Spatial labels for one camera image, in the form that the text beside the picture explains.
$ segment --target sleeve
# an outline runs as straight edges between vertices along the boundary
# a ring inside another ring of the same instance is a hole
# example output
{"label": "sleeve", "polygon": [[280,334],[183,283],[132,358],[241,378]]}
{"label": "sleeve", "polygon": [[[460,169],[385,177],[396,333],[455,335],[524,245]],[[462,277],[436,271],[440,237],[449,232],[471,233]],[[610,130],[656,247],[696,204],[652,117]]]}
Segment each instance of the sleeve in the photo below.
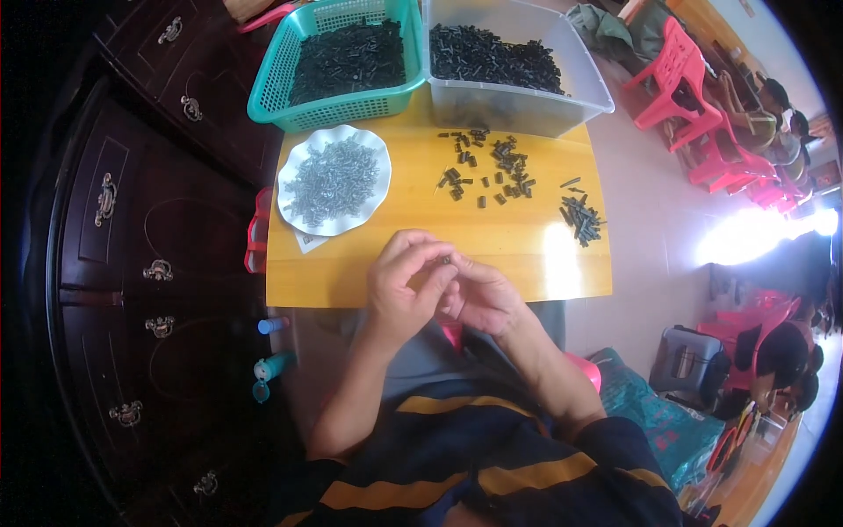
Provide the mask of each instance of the sleeve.
{"label": "sleeve", "polygon": [[606,417],[587,425],[574,446],[590,457],[623,496],[623,509],[648,525],[682,525],[676,496],[664,481],[641,427],[626,417]]}
{"label": "sleeve", "polygon": [[269,481],[268,527],[295,525],[319,503],[345,466],[334,460],[300,461],[285,465]]}

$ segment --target white wall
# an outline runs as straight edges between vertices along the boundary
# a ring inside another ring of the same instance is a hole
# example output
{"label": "white wall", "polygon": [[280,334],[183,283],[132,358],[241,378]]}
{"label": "white wall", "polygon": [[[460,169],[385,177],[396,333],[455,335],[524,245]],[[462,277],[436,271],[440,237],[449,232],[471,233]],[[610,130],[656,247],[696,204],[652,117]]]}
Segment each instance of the white wall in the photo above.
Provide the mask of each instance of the white wall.
{"label": "white wall", "polygon": [[787,90],[793,106],[810,120],[825,113],[825,104],[799,51],[762,0],[747,0],[750,17],[738,0],[708,0],[738,34],[771,78]]}

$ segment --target black plastic pin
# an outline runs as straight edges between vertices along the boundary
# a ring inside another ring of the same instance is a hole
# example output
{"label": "black plastic pin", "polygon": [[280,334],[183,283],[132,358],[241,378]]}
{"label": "black plastic pin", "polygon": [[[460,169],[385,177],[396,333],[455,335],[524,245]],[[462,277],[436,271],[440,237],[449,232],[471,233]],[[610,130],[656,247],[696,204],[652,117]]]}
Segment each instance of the black plastic pin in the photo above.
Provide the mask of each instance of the black plastic pin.
{"label": "black plastic pin", "polygon": [[573,185],[574,183],[579,183],[581,179],[582,178],[574,178],[570,181],[566,181],[565,183],[559,185],[559,188],[565,188],[566,186]]}

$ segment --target right hand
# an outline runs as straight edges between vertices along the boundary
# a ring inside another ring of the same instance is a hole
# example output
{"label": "right hand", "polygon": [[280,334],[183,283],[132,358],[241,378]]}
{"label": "right hand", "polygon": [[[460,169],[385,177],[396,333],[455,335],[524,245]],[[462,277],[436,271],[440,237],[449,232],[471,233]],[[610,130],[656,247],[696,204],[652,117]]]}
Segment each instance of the right hand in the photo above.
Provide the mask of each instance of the right hand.
{"label": "right hand", "polygon": [[527,309],[518,290],[495,267],[461,253],[450,256],[459,275],[445,288],[439,312],[491,336],[512,329]]}

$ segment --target plastic bag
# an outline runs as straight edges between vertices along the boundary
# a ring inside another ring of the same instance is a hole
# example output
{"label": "plastic bag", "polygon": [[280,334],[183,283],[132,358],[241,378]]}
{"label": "plastic bag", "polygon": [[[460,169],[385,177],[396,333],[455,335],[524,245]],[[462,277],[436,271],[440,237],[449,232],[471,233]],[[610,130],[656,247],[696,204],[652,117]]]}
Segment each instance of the plastic bag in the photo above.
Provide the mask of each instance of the plastic bag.
{"label": "plastic bag", "polygon": [[679,495],[685,484],[705,477],[706,462],[724,423],[660,399],[647,381],[627,367],[610,347],[595,353],[590,360],[600,369],[600,399],[606,413],[631,419],[642,428],[674,494]]}

